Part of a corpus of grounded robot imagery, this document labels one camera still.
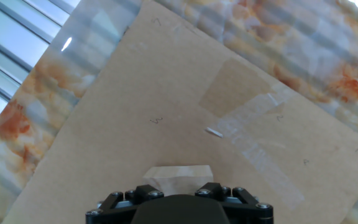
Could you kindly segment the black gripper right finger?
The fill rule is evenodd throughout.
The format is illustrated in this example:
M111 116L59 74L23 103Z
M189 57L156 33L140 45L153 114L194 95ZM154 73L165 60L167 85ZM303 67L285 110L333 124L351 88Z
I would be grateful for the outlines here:
M217 182L208 182L195 191L196 197L211 199L222 207L219 215L228 218L234 224L274 224L273 206L259 202L243 187L222 186Z

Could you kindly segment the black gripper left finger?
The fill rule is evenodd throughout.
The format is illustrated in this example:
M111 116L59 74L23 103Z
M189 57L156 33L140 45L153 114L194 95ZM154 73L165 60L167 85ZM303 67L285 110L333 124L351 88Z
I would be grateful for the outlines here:
M85 223L130 223L142 203L163 197L164 193L151 185L140 185L126 192L113 192L97 208L85 213Z

